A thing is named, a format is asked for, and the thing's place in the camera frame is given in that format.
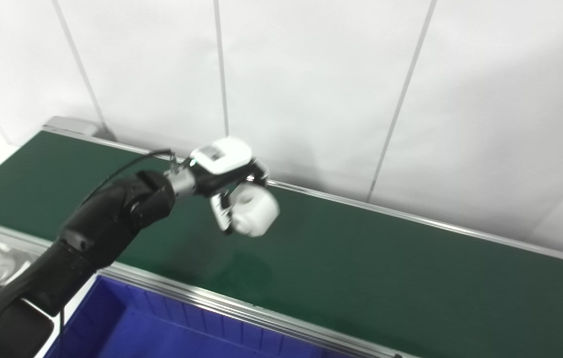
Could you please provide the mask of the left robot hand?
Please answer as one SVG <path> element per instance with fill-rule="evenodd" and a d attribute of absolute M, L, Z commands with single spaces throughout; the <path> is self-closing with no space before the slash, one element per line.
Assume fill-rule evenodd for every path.
<path fill-rule="evenodd" d="M 248 192 L 247 184 L 268 186 L 269 171 L 252 155 L 251 147 L 235 137 L 225 137 L 192 151 L 184 161 L 184 168 L 194 180 L 193 193 L 209 199 L 212 213 L 220 230 L 225 234 L 240 233 L 251 237 L 261 236 L 261 224 L 249 223 L 245 214 L 235 216 L 238 193 Z"/>

